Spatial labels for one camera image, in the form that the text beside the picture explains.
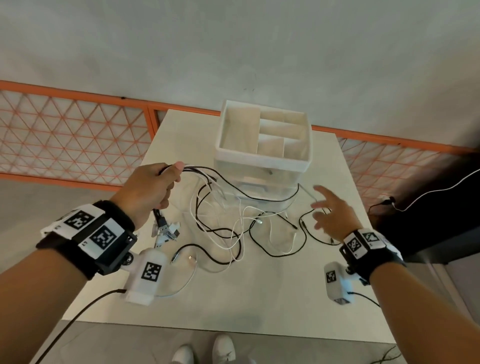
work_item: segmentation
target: concrete floor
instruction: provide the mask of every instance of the concrete floor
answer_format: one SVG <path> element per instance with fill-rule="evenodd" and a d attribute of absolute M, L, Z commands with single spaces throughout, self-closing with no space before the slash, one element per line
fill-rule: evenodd
<path fill-rule="evenodd" d="M 0 180 L 0 272 L 32 252 L 40 238 L 40 229 L 52 220 L 73 207 L 111 195 L 103 191 Z M 66 322 L 59 322 L 51 337 L 65 325 Z M 210 363 L 215 335 L 210 331 L 76 322 L 42 363 L 169 363 L 174 351 L 185 343 L 193 346 L 199 363 Z M 258 364 L 369 364 L 391 347 L 342 340 L 231 335 L 237 356 L 248 355 Z M 405 360 L 401 357 L 390 363 L 405 363 Z"/>

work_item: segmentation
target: white table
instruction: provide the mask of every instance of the white table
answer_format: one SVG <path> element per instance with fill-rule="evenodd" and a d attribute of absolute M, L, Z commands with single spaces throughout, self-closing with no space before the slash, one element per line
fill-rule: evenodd
<path fill-rule="evenodd" d="M 143 164 L 183 160 L 212 167 L 218 121 L 216 116 L 169 110 Z M 336 136 L 313 132 L 313 149 L 313 162 L 303 175 L 302 184 L 310 191 L 314 184 L 330 188 L 353 206 L 364 226 L 370 226 Z M 181 186 L 182 183 L 178 184 L 176 193 L 181 192 Z M 296 224 L 299 215 L 309 210 L 311 202 L 312 199 L 300 191 L 296 202 L 288 210 L 289 220 Z M 165 210 L 167 218 L 176 218 L 178 212 L 175 211 L 174 207 Z M 313 219 L 306 217 L 305 221 L 313 231 Z M 133 251 L 138 253 L 153 246 L 152 223 L 151 216 L 140 229 L 140 237 Z M 182 236 L 183 232 L 180 231 L 179 242 L 167 249 L 170 254 L 180 243 L 189 243 L 185 241 L 188 234 Z M 302 241 L 302 234 L 298 235 L 296 248 Z M 156 299 L 150 306 L 140 306 L 126 303 L 120 295 L 114 294 L 90 307 L 80 320 L 395 342 L 382 311 L 368 300 L 356 297 L 353 304 L 340 306 L 328 299 L 323 277 L 324 265 L 331 261 L 344 263 L 338 247 L 326 246 L 309 238 L 298 254 L 271 258 L 249 238 L 245 239 L 245 245 L 247 251 L 244 260 L 232 264 L 220 274 L 198 269 L 190 284 L 174 297 Z M 185 281 L 189 274 L 184 272 L 182 276 Z M 63 319 L 73 318 L 101 294 L 123 288 L 126 278 L 124 271 L 105 277 L 96 276 L 80 292 Z M 359 282 L 354 283 L 354 290 L 375 298 L 371 287 L 363 287 Z"/>

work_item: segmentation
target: shoe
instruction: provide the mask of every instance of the shoe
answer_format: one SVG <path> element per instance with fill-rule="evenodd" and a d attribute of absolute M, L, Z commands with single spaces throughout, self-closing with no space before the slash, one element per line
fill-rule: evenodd
<path fill-rule="evenodd" d="M 172 363 L 194 364 L 192 348 L 189 345 L 180 346 L 173 354 Z"/>
<path fill-rule="evenodd" d="M 221 364 L 235 360 L 235 347 L 233 341 L 227 334 L 220 334 L 216 337 L 213 344 L 212 362 Z"/>

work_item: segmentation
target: white storage box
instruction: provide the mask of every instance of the white storage box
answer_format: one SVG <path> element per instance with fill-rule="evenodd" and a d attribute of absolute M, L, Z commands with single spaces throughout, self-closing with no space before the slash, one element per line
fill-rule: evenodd
<path fill-rule="evenodd" d="M 227 100 L 215 148 L 215 168 L 229 182 L 280 200 L 295 192 L 312 161 L 312 127 L 302 112 Z"/>

